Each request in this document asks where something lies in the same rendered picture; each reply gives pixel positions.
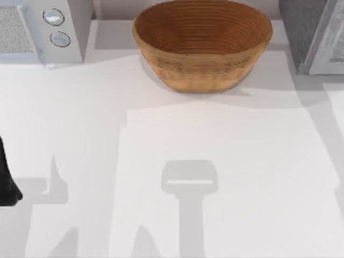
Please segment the brown woven basket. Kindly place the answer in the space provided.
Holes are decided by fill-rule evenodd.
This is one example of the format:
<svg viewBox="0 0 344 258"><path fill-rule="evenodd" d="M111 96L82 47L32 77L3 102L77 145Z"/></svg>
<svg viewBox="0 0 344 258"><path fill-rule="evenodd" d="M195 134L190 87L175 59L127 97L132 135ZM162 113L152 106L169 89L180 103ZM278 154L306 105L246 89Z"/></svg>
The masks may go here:
<svg viewBox="0 0 344 258"><path fill-rule="evenodd" d="M170 0L139 13L134 40L154 74L179 92L221 92L253 68L273 36L270 19L232 0Z"/></svg>

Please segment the pale microwave oven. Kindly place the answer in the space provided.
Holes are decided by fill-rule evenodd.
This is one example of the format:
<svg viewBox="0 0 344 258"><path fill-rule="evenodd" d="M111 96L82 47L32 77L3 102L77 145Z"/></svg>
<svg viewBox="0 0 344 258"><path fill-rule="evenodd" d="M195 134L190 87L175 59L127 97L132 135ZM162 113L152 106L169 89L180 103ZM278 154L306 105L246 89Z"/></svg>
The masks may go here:
<svg viewBox="0 0 344 258"><path fill-rule="evenodd" d="M58 9L60 26L46 23L45 10ZM0 0L0 64L63 67L82 64L94 14L92 0ZM54 46L50 34L62 31L68 47Z"/></svg>

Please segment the round microwave knob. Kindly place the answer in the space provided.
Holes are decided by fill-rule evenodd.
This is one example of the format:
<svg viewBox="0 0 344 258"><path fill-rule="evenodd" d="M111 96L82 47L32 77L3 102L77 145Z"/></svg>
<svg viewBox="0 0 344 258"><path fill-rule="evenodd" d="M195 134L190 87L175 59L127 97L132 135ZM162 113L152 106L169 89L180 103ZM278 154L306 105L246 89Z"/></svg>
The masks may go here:
<svg viewBox="0 0 344 258"><path fill-rule="evenodd" d="M64 14L58 9L45 10L42 17L46 23L52 26L60 26L65 21Z"/></svg>
<svg viewBox="0 0 344 258"><path fill-rule="evenodd" d="M71 44L70 36L62 31L51 33L49 38L51 43L56 47L65 48Z"/></svg>

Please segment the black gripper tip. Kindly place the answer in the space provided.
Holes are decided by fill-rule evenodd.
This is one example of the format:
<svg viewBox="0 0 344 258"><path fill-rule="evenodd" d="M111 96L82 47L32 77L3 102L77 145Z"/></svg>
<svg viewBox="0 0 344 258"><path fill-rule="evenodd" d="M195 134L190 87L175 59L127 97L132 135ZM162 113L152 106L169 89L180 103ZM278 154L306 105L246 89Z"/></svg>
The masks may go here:
<svg viewBox="0 0 344 258"><path fill-rule="evenodd" d="M23 194L9 171L3 140L0 137L0 207L15 206Z"/></svg>

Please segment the pale grey cabinet door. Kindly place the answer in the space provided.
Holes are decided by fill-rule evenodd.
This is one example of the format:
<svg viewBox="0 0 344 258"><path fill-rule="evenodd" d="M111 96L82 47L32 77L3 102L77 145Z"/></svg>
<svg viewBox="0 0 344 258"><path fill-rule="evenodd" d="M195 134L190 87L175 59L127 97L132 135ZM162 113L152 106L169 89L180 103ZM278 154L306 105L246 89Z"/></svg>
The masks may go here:
<svg viewBox="0 0 344 258"><path fill-rule="evenodd" d="M310 75L344 75L344 0L328 0L306 57Z"/></svg>

